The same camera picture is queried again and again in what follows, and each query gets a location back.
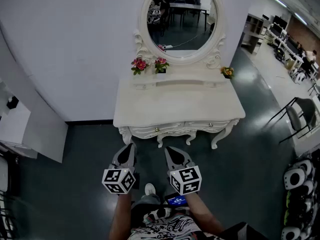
phone screen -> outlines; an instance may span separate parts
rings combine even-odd
[[[184,196],[178,195],[176,197],[170,198],[167,200],[168,204],[171,206],[181,206],[187,203],[187,200]]]

sneaker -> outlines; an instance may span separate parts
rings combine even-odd
[[[156,189],[155,186],[152,185],[151,183],[148,183],[145,185],[144,187],[144,192],[147,196],[151,195],[151,194],[156,194]]]

carved table leg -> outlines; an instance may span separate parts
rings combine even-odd
[[[122,135],[124,144],[129,145],[131,143],[132,134],[128,127],[120,127],[119,133]]]
[[[164,138],[165,136],[164,135],[158,135],[158,137],[156,138],[156,140],[158,141],[159,145],[158,145],[158,148],[162,148],[162,145],[164,144],[162,139]]]
[[[186,140],[186,144],[188,146],[191,145],[190,141],[193,141],[196,138],[197,132],[196,131],[195,132],[191,132],[191,133],[189,133],[189,135],[190,135],[190,137]]]
[[[239,122],[239,119],[234,119],[231,122],[228,123],[228,125],[217,135],[213,138],[212,142],[211,142],[211,148],[213,150],[217,149],[217,142],[224,139],[225,137],[227,137],[230,133],[232,128],[237,125],[237,123]]]

white ornate vanity table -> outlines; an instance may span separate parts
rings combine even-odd
[[[199,50],[185,57],[170,56],[158,49],[149,35],[147,16],[152,0],[145,0],[134,32],[137,56],[147,60],[145,74],[123,78],[119,82],[113,125],[119,128],[125,144],[132,136],[157,137],[159,148],[166,136],[189,135],[197,131],[219,133],[217,142],[231,132],[245,111],[229,79],[220,73],[220,51],[225,39],[224,9],[221,0],[213,0],[216,24],[213,34]],[[184,54],[175,50],[171,54]],[[155,74],[154,61],[164,58],[170,64],[165,74]]]

oval mirror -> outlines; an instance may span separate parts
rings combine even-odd
[[[185,58],[213,36],[217,19],[213,0],[152,0],[147,28],[153,43],[163,53]]]

